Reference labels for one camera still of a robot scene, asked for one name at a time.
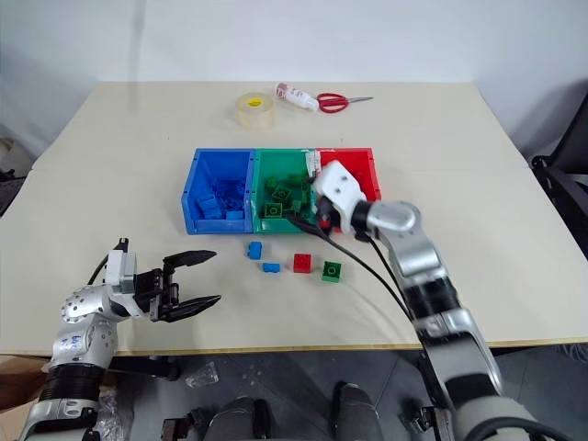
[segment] scissors blade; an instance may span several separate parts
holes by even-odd
[[[373,99],[373,96],[360,96],[358,98],[349,98],[347,101],[350,103],[358,103],[359,101],[368,101],[369,99]]]

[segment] tape roll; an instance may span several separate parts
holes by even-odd
[[[245,94],[239,96],[235,106],[239,122],[249,130],[264,130],[274,125],[274,100],[269,95]]]

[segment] blue bin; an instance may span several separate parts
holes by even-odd
[[[182,208],[188,234],[252,232],[255,150],[196,149]]]

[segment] green bin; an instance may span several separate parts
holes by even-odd
[[[300,216],[314,223],[312,206],[315,197],[308,183],[306,152],[299,149],[257,149],[255,151],[254,178],[251,186],[251,213],[254,232],[282,233],[301,232],[285,217],[266,217],[267,207],[272,213],[278,212],[276,204],[282,205],[281,212],[299,212]],[[287,188],[288,192],[279,191]]]

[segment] red scissors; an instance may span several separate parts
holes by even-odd
[[[359,98],[346,98],[343,95],[327,92],[319,94],[316,100],[319,102],[319,109],[324,113],[337,113],[349,106],[349,103],[358,103],[359,101],[368,101],[373,96],[361,96]]]

